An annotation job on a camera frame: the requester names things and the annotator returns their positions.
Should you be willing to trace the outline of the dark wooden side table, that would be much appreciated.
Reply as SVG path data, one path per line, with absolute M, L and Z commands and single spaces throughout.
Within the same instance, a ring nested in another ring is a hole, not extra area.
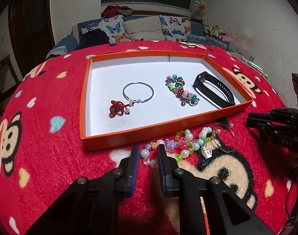
M 0 61 L 0 100 L 4 101 L 11 96 L 19 84 L 10 55 L 7 55 Z

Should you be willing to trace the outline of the plain beige cushion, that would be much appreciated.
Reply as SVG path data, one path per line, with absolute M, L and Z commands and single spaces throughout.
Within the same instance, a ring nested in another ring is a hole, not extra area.
M 165 40 L 159 16 L 129 20 L 123 27 L 131 40 Z

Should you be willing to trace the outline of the silver bangle with red knot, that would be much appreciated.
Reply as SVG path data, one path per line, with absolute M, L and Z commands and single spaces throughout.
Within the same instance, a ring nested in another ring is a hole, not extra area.
M 152 100 L 154 93 L 154 89 L 145 82 L 128 83 L 122 89 L 122 96 L 126 102 L 111 100 L 109 117 L 129 115 L 130 108 Z

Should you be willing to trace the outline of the blue fabric sofa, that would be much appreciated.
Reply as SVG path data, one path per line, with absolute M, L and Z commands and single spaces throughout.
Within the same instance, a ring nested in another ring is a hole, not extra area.
M 194 22 L 186 16 L 115 15 L 74 25 L 72 34 L 61 39 L 48 52 L 46 59 L 103 44 L 149 40 L 215 45 L 227 50 L 233 37 L 219 25 L 210 27 L 207 19 Z

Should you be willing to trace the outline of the right butterfly print pillow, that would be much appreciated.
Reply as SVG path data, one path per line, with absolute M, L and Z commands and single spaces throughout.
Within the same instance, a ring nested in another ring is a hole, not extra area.
M 162 33 L 169 41 L 188 41 L 191 36 L 191 21 L 189 17 L 159 16 Z

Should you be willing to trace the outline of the left butterfly print pillow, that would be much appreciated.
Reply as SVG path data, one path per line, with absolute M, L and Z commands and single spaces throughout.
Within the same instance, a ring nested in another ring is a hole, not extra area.
M 89 23 L 85 27 L 81 27 L 80 33 L 85 34 L 89 32 L 89 30 L 101 29 L 109 37 L 110 43 L 131 41 L 123 27 L 123 23 L 123 16 L 115 15 L 109 18 L 97 20 L 93 23 Z

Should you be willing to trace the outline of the dark wooden door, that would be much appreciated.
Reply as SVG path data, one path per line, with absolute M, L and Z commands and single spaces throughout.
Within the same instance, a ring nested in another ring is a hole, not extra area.
M 14 57 L 25 76 L 55 46 L 50 0 L 10 0 L 8 24 Z

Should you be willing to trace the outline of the butterfly print pillow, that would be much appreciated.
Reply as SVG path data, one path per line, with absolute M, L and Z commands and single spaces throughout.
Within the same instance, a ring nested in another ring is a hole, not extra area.
M 159 16 L 162 33 L 169 41 L 188 41 L 191 36 L 191 21 L 189 17 Z
M 109 37 L 110 43 L 131 41 L 123 27 L 123 23 L 123 16 L 115 15 L 109 18 L 97 20 L 93 23 L 89 23 L 85 27 L 81 27 L 80 33 L 85 34 L 89 32 L 89 30 L 101 29 Z

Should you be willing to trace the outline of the pile of plush toys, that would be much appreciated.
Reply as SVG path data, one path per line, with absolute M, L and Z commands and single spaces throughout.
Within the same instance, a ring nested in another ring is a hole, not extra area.
M 226 31 L 220 27 L 219 25 L 209 26 L 209 21 L 205 18 L 201 20 L 202 25 L 204 26 L 204 34 L 209 35 L 211 37 L 216 37 L 225 42 L 232 42 L 233 37 L 228 35 Z

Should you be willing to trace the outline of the black smart watch band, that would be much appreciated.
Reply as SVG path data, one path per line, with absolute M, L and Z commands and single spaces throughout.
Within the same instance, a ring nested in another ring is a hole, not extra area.
M 231 90 L 222 81 L 207 72 L 196 76 L 193 87 L 219 108 L 235 106 Z

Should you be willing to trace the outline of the large thin silver hoop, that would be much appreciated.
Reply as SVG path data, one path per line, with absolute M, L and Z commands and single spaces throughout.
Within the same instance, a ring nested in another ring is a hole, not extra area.
M 233 127 L 234 124 L 230 122 L 216 123 L 212 127 L 213 141 L 224 153 L 232 153 L 236 149 L 236 136 Z

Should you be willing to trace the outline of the red cartoon monkey blanket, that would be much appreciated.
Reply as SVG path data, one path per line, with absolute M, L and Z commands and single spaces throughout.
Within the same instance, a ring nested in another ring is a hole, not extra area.
M 195 176 L 218 176 L 275 232 L 286 222 L 298 184 L 289 174 L 288 151 L 262 141 L 245 126 L 249 112 L 283 108 L 284 102 L 257 72 L 223 49 L 188 42 L 133 41 L 90 47 L 36 66 L 6 106 L 0 123 L 0 221 L 10 234 L 24 234 L 79 176 L 96 178 L 118 166 L 131 145 L 89 151 L 79 131 L 80 98 L 90 57 L 142 50 L 211 54 L 252 98 L 229 116 L 236 149 L 222 152 L 212 141 L 205 159 L 195 151 L 179 162 Z

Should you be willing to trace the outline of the colourful toy flower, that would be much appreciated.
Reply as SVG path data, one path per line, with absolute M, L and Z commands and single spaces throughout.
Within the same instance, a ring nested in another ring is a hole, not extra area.
M 203 0 L 197 0 L 195 7 L 200 12 L 201 17 L 203 18 L 206 15 L 206 3 Z

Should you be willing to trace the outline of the black backpack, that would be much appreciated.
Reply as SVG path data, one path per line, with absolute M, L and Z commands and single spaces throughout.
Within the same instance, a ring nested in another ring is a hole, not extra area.
M 109 36 L 101 29 L 89 30 L 80 37 L 78 50 L 110 43 Z

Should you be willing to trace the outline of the orange shallow cardboard tray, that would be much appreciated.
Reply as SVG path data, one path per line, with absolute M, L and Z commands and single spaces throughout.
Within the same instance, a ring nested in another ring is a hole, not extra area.
M 193 83 L 207 72 L 222 81 L 232 92 L 235 106 L 219 108 Z M 192 107 L 181 106 L 179 97 L 167 87 L 167 76 L 184 79 L 184 88 L 199 98 Z M 131 82 L 145 82 L 154 89 L 152 100 L 136 104 L 129 115 L 109 117 L 111 100 L 126 102 L 122 89 Z M 211 54 L 151 51 L 119 52 L 90 57 L 80 100 L 80 137 L 91 150 L 144 141 L 192 128 L 245 110 L 252 103 L 245 88 L 227 73 Z

